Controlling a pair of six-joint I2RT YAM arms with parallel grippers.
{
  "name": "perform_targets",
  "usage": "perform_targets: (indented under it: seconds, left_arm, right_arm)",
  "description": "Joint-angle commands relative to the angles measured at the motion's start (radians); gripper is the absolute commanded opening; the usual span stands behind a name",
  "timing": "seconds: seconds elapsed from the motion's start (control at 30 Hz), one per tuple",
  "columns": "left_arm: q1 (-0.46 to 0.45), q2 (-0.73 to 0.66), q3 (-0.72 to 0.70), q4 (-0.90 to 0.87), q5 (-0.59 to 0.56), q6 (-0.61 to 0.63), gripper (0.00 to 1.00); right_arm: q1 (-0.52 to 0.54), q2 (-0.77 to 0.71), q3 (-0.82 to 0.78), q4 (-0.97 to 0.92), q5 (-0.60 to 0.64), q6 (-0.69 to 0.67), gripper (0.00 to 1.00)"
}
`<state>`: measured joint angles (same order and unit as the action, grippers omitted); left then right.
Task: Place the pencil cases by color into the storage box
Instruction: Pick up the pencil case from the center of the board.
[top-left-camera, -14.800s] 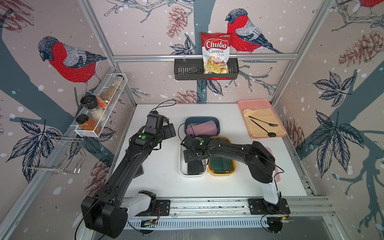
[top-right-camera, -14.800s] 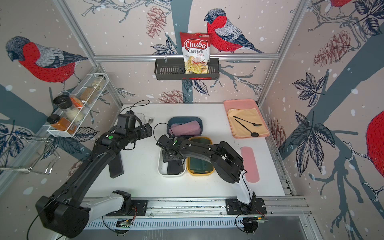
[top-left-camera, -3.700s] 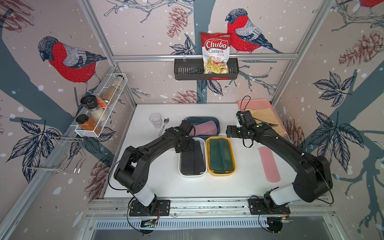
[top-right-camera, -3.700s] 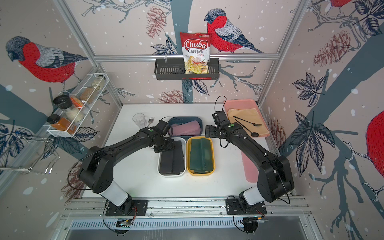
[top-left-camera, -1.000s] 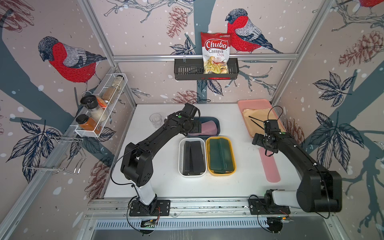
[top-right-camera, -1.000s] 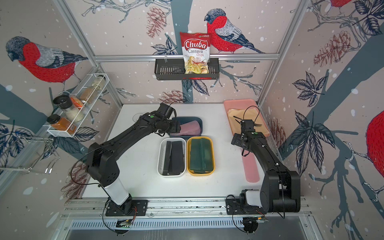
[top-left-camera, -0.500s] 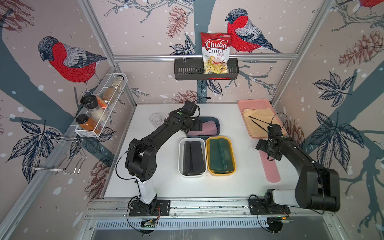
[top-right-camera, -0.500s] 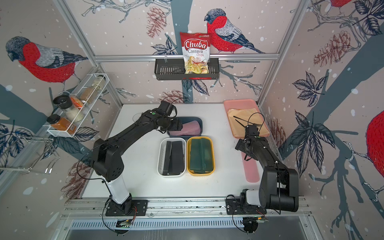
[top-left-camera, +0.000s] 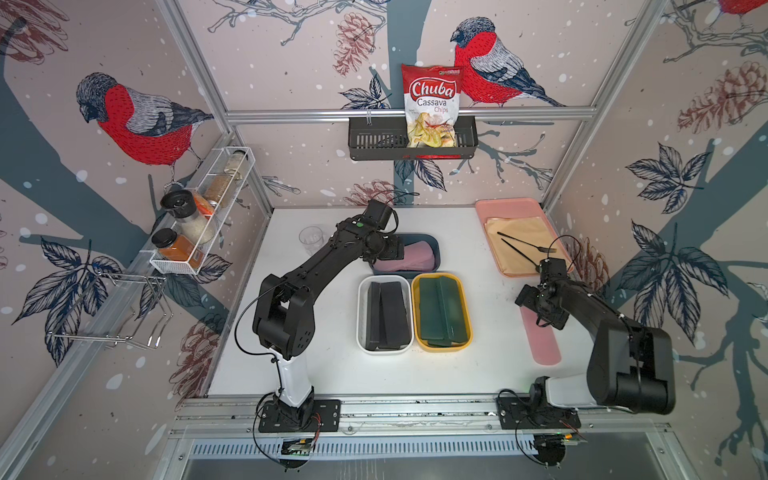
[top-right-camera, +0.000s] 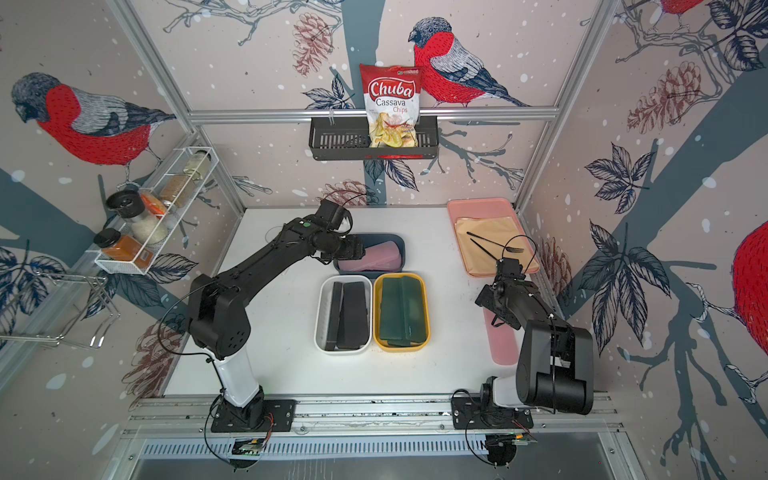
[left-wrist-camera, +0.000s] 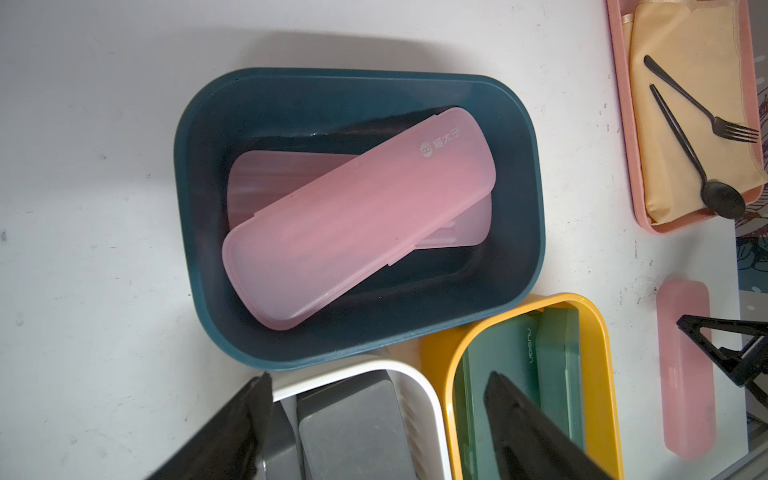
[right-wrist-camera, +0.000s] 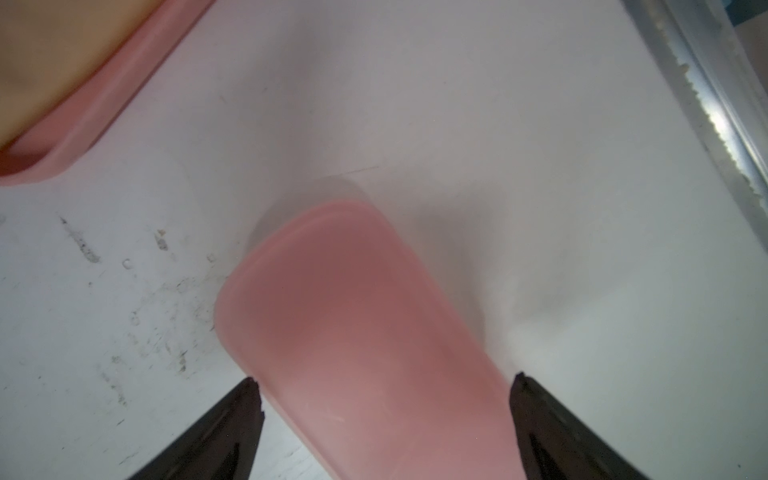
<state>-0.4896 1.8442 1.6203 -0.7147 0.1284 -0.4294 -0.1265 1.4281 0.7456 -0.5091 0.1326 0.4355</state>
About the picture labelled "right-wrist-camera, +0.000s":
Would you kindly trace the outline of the pink pencil case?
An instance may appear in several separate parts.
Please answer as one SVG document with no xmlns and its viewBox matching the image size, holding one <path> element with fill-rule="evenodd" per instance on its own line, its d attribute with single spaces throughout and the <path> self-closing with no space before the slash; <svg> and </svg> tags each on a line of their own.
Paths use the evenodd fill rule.
<svg viewBox="0 0 768 480">
<path fill-rule="evenodd" d="M 521 479 L 510 384 L 362 201 L 287 223 L 215 305 L 229 355 L 336 479 Z"/>
</svg>

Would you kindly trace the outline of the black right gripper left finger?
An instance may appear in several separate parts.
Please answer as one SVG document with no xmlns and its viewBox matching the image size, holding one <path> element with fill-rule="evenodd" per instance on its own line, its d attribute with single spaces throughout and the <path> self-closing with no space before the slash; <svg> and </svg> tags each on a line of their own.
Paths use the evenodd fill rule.
<svg viewBox="0 0 768 480">
<path fill-rule="evenodd" d="M 247 479 L 264 420 L 259 385 L 248 377 L 130 479 Z"/>
</svg>

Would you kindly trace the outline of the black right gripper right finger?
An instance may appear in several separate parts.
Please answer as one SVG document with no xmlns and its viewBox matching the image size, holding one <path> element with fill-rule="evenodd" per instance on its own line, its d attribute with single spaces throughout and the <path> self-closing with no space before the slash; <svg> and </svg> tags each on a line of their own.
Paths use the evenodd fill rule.
<svg viewBox="0 0 768 480">
<path fill-rule="evenodd" d="M 647 480 L 534 378 L 518 373 L 509 407 L 529 479 Z"/>
</svg>

